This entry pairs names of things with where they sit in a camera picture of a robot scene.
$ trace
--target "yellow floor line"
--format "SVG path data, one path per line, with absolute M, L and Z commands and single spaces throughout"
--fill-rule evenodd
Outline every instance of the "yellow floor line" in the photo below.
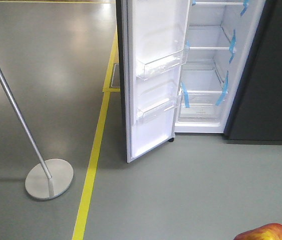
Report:
M 110 95 L 111 95 L 111 92 L 117 92 L 120 90 L 119 88 L 110 88 L 112 69 L 114 65 L 116 51 L 117 51 L 117 31 L 115 31 L 114 33 L 114 39 L 112 43 L 110 59 L 109 59 L 108 67 L 107 67 L 106 77 L 104 80 L 104 87 L 103 87 L 104 93 L 103 93 L 102 106 L 101 106 L 99 120 L 97 123 L 96 132 L 94 136 L 90 161 L 87 167 L 87 173 L 85 177 L 79 210 L 78 210 L 77 217 L 76 217 L 72 240 L 83 240 L 84 238 L 89 208 L 91 204 L 93 186 L 94 186 L 94 181 L 95 181 L 95 176 L 96 176 L 97 163 L 98 163 L 99 156 L 100 156 L 101 143 L 102 143 L 104 126 L 105 126 L 105 121 L 106 121 L 107 109 L 108 109 L 109 101 L 110 101 Z
M 94 180 L 96 175 L 97 163 L 99 160 L 99 155 L 101 150 L 106 114 L 110 101 L 110 94 L 111 94 L 110 92 L 105 92 L 103 95 L 100 116 L 96 127 L 96 133 L 95 133 L 92 152 L 90 156 L 90 162 L 87 168 L 85 183 L 83 187 L 81 202 L 76 218 L 72 240 L 83 240 L 84 238 L 84 232 L 88 218 Z
M 116 47 L 117 48 L 116 48 L 116 54 L 115 54 L 115 58 L 114 58 L 114 63 L 118 64 L 119 63 L 119 49 L 118 49 L 118 45 Z
M 119 88 L 103 88 L 104 93 L 120 93 L 121 90 Z
M 113 65 L 114 65 L 114 60 L 115 60 L 117 49 L 118 49 L 118 47 L 117 47 L 117 30 L 116 30 L 115 33 L 114 33 L 114 39 L 113 39 L 109 64 L 107 65 L 107 71 L 106 71 L 105 81 L 104 81 L 104 85 L 103 85 L 103 91 L 104 91 L 104 89 L 110 88 Z

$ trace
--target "round base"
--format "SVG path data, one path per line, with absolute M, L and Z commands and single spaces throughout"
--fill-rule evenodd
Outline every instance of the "round base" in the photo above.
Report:
M 47 179 L 41 164 L 37 164 L 27 175 L 26 191 L 32 197 L 40 200 L 54 199 L 64 193 L 73 179 L 73 168 L 65 160 L 49 159 L 45 161 L 52 179 Z

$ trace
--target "silver pole stand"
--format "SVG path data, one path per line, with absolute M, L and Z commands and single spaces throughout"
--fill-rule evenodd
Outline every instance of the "silver pole stand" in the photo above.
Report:
M 37 164 L 27 175 L 25 180 L 26 191 L 34 198 L 40 200 L 49 200 L 58 197 L 64 193 L 70 186 L 73 179 L 73 168 L 65 160 L 49 159 L 44 161 L 35 140 L 22 116 L 22 113 L 13 97 L 8 83 L 0 68 L 1 85 L 13 106 L 13 109 L 23 125 L 23 128 L 36 152 L 40 163 Z

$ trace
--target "refrigerator door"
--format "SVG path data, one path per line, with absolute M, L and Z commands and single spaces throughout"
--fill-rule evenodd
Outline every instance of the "refrigerator door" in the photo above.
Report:
M 282 0 L 267 0 L 225 135 L 282 141 Z
M 117 1 L 127 161 L 174 137 L 190 0 Z

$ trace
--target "red apple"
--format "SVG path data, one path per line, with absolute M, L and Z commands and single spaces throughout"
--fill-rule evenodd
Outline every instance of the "red apple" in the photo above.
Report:
M 237 235 L 234 240 L 282 240 L 282 225 L 270 223 Z

